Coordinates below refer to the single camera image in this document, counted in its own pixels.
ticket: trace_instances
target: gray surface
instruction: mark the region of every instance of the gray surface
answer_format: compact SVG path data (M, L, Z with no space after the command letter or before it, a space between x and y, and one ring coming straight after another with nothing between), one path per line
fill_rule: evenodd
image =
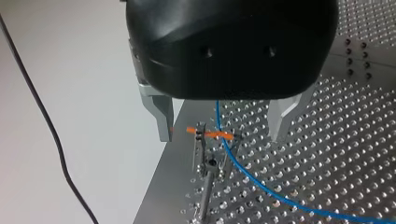
M165 147L160 163L148 187L134 224L185 223L181 210L186 209L186 194L191 190L194 135L186 128L198 121L209 123L214 102L185 101L174 129L174 139Z

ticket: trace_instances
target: aluminum breadboard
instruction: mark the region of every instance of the aluminum breadboard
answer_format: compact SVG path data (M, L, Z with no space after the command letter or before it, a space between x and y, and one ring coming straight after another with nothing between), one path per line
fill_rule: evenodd
M239 161L279 194L313 208L395 218L395 106L394 91L322 77L283 144L267 137L267 102L223 102L222 117L226 130L245 136ZM215 140L209 150L223 153ZM203 189L198 178L191 184L187 196L194 211ZM216 183L210 212L209 223L337 223L281 204L236 170Z
M311 103L285 142L268 137L267 101L221 102L224 130L240 130L237 159L275 192L308 207L396 218L396 1L340 1L338 35ZM207 150L221 159L219 140ZM188 223L203 180L191 178ZM350 223L307 214L266 195L233 169L216 182L208 223Z
M367 40L371 45L396 45L396 1L339 1L338 35Z

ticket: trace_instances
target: screw hole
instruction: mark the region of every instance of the screw hole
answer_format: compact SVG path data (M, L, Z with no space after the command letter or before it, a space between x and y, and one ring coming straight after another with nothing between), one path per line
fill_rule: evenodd
M218 162L216 160L210 160L208 163L211 166L216 166L218 164Z

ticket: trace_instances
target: wire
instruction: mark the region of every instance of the wire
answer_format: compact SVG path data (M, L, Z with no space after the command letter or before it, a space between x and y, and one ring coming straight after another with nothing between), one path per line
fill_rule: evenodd
M219 108L219 101L216 101L216 118L217 118L217 125L218 125L218 129L219 131L222 131L221 129L221 122L220 122L220 108ZM282 203L286 203L290 206L295 206L307 213L315 213L319 216L323 216L323 217L334 217L334 218L338 218L338 219L346 219L348 221L353 221L353 222L360 222L360 223L374 223L374 224L396 224L396 221L392 221L392 220L388 220L388 219L377 219L375 217L353 217L350 215L343 215L343 214L337 214L334 212L329 212L326 210L320 210L320 209L313 209L313 208L309 208L309 207L305 207L300 205L299 203L296 203L292 200L286 199L285 197L276 194L274 191L272 191L271 189L268 189L267 187L264 186L264 184L262 184L258 179L256 179L247 169L245 169L245 167L243 167L241 165L241 163L238 162L238 160L235 158L235 156L233 155L233 153L230 150L230 147L227 144L227 141L222 138L222 144L225 147L225 151L227 152L228 156L230 157L231 161L233 162L233 164L244 174L246 175L250 180L252 180L257 186L259 186L264 192L270 194L272 197L274 197L275 199L279 200Z
M98 220L96 219L95 215L91 211L91 208L87 205L85 202L84 198L81 196L79 193L78 189L76 188L75 184L73 183L72 178L70 177L70 174L67 170L67 165L66 165L66 159L64 158L64 149L61 144L61 139L58 136L58 133L55 130L55 127L52 124L52 121L50 119L50 115L47 113L46 107L44 107L43 102L41 102L40 97L38 96L37 91L35 90L35 86L33 85L32 80L30 79L25 66L23 65L23 62L21 60L21 56L17 51L17 48L15 47L14 42L12 41L11 35L9 34L8 28L6 27L6 24L3 21L3 17L0 14L0 26L1 29L3 30L4 36L6 37L6 40L8 42L9 48L11 49L12 55L15 58L15 61L18 64L18 67L21 69L21 72L23 74L23 77L26 81L27 86L29 87L30 92L33 94L33 97L35 98L35 102L37 103L38 107L41 110L41 113L43 114L44 120L47 122L49 129L52 133L53 139L55 140L56 147L58 148L58 153L59 153L59 159L61 161L61 166L62 166L62 171L64 172L64 178L66 179L67 184L69 185L70 189L73 191L73 193L76 195L78 201L81 203L81 205L84 207L85 211L88 213L90 216L92 222L94 224L98 224Z

